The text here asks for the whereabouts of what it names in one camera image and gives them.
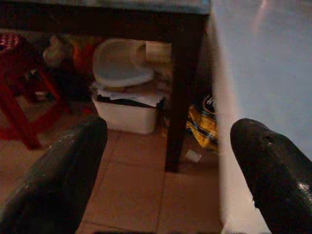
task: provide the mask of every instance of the white lid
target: white lid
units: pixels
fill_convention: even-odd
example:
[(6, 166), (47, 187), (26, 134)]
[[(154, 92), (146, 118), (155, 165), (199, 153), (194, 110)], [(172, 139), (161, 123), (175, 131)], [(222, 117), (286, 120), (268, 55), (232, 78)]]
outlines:
[(109, 39), (94, 52), (93, 73), (100, 84), (109, 87), (138, 85), (151, 81), (154, 71), (142, 66), (144, 41)]

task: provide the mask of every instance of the white plastic bin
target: white plastic bin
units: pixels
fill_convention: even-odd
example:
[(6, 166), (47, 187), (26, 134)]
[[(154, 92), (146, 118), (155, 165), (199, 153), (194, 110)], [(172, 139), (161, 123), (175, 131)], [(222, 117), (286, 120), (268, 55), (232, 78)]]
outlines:
[(112, 104), (92, 99), (98, 115), (107, 122), (108, 129), (150, 134), (156, 126), (156, 108)]

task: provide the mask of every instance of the dark wooden table leg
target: dark wooden table leg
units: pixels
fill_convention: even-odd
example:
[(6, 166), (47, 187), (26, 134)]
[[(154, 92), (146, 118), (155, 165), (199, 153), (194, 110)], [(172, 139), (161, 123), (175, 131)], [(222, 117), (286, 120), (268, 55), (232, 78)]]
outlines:
[(206, 24), (204, 16), (189, 16), (172, 41), (173, 91), (167, 141), (166, 171), (177, 172), (183, 146), (191, 86), (196, 75), (199, 51)]

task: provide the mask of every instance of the wooden table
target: wooden table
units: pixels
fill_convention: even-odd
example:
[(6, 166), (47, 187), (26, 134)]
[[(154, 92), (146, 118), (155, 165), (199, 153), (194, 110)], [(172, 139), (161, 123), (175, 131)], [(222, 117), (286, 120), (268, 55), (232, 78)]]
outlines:
[(166, 171), (177, 172), (209, 9), (209, 0), (5, 0), (0, 3), (0, 27), (171, 42), (173, 92)]

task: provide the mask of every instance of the red plastic stool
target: red plastic stool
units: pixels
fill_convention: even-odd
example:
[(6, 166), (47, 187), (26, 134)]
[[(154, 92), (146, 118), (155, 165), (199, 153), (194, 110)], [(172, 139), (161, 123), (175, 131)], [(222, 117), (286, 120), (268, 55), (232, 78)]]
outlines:
[[(27, 89), (20, 78), (35, 68), (55, 97), (56, 103), (44, 115), (29, 122), (15, 100), (15, 92), (10, 89), (9, 83), (15, 82), (19, 87), (19, 94), (34, 102), (34, 93)], [(66, 101), (62, 99), (52, 77), (45, 70), (42, 58), (25, 38), (17, 34), (0, 34), (0, 108), (12, 126), (0, 129), (0, 139), (20, 139), (28, 149), (41, 147), (37, 133), (51, 126), (63, 110), (70, 113)]]

